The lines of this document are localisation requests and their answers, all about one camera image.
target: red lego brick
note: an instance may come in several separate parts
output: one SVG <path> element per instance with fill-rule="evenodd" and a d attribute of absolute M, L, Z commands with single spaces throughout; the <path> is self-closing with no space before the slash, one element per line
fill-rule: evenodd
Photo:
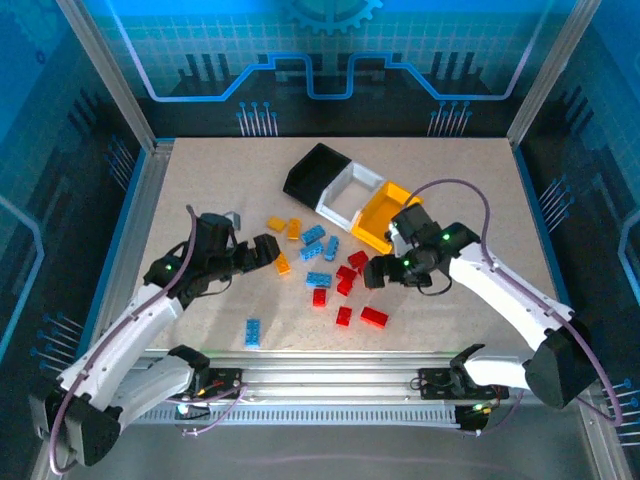
<path fill-rule="evenodd" d="M 336 277 L 339 280 L 348 280 L 349 282 L 353 282 L 357 275 L 358 272 L 351 270 L 349 267 L 345 267 L 344 265 L 340 265 L 340 268 L 336 272 Z"/>
<path fill-rule="evenodd" d="M 354 270 L 357 270 L 358 273 L 362 275 L 362 271 L 369 261 L 369 257 L 367 257 L 367 254 L 364 253 L 364 250 L 360 250 L 359 252 L 356 252 L 348 257 L 347 260 L 349 261 L 349 265 L 351 265 Z"/>
<path fill-rule="evenodd" d="M 350 320 L 351 309 L 349 307 L 340 307 L 340 310 L 338 310 L 338 318 L 336 318 L 336 324 L 348 327 Z"/>
<path fill-rule="evenodd" d="M 313 289 L 313 306 L 325 307 L 327 305 L 327 290 L 324 288 Z"/>
<path fill-rule="evenodd" d="M 353 282 L 350 282 L 349 280 L 344 279 L 340 283 L 338 283 L 337 290 L 338 290 L 338 293 L 341 293 L 345 297 L 348 297 L 349 294 L 351 293 L 351 290 L 353 290 Z"/>
<path fill-rule="evenodd" d="M 387 320 L 389 320 L 389 315 L 371 307 L 364 307 L 360 314 L 360 318 L 374 327 L 384 328 L 387 324 Z"/>

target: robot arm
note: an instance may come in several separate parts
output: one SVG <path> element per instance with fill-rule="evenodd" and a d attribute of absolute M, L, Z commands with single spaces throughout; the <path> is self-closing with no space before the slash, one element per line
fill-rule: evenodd
<path fill-rule="evenodd" d="M 64 415 L 58 444 L 82 465 L 104 458 L 122 430 L 150 408 L 178 393 L 195 397 L 206 386 L 209 359 L 186 346 L 169 351 L 145 372 L 123 379 L 153 339 L 203 295 L 211 282 L 230 281 L 235 274 L 268 265 L 280 254 L 271 235 L 255 237 L 255 248 L 249 248 L 247 242 L 237 243 L 231 220 L 220 215 L 201 215 L 194 235 L 193 254 L 185 268 L 186 242 L 153 262 L 144 276 L 145 284 L 82 358 L 55 380 L 39 378 L 31 390 L 29 403 L 37 434 L 48 438 L 56 416 Z M 177 278 L 180 270 L 182 276 Z M 87 365 L 96 352 L 99 355 L 93 364 Z M 70 392 L 68 406 L 61 409 Z"/>
<path fill-rule="evenodd" d="M 467 227 L 454 223 L 442 229 L 416 204 L 392 219 L 387 238 L 395 253 L 371 259 L 364 271 L 367 287 L 383 287 L 385 276 L 404 286 L 429 287 L 431 273 L 438 270 L 485 300 L 532 350 L 495 352 L 482 344 L 469 347 L 451 362 L 452 381 L 462 392 L 484 385 L 526 388 L 545 404 L 563 408 L 595 380 L 593 367 L 555 317 L 587 338 L 593 337 L 596 320 L 575 317 L 568 306 L 535 289 L 483 250 L 479 237 Z"/>

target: yellow plastic bin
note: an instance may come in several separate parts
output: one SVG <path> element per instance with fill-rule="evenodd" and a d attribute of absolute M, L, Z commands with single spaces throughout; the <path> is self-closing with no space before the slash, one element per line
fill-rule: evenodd
<path fill-rule="evenodd" d="M 391 253 L 392 245 L 386 241 L 384 234 L 389 230 L 389 222 L 400 212 L 410 195 L 411 192 L 401 186 L 386 182 L 360 211 L 351 229 L 353 236 L 380 253 Z M 410 205 L 415 203 L 422 203 L 422 199 L 412 198 Z"/>

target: metal floor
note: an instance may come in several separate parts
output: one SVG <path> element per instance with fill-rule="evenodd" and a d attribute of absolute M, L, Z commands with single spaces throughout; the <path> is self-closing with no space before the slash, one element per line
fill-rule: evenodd
<path fill-rule="evenodd" d="M 183 438 L 133 426 L 69 480 L 560 480 L 598 478 L 577 409 L 525 406 L 484 438 L 416 427 L 219 427 Z"/>

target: blue lego brick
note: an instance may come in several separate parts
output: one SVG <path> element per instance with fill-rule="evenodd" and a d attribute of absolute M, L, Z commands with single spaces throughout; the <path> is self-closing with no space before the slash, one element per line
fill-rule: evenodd
<path fill-rule="evenodd" d="M 317 257 L 323 251 L 324 247 L 322 246 L 322 243 L 315 242 L 308 247 L 304 247 L 302 250 L 300 250 L 300 258 L 302 258 L 302 260 L 306 262 L 307 260 L 311 260 L 313 257 Z"/>
<path fill-rule="evenodd" d="M 326 235 L 324 228 L 320 225 L 316 225 L 315 227 L 311 227 L 309 230 L 300 235 L 300 238 L 304 242 L 305 245 L 311 245 L 313 242 L 320 240 L 322 237 Z"/>
<path fill-rule="evenodd" d="M 336 259 L 336 253 L 338 253 L 338 247 L 340 246 L 340 240 L 335 235 L 331 235 L 329 243 L 327 243 L 327 249 L 324 251 L 324 259 L 327 262 L 333 262 Z"/>
<path fill-rule="evenodd" d="M 328 273 L 307 273 L 307 287 L 331 288 L 331 275 Z"/>
<path fill-rule="evenodd" d="M 260 348 L 260 320 L 250 318 L 247 320 L 247 333 L 244 339 L 247 348 Z"/>

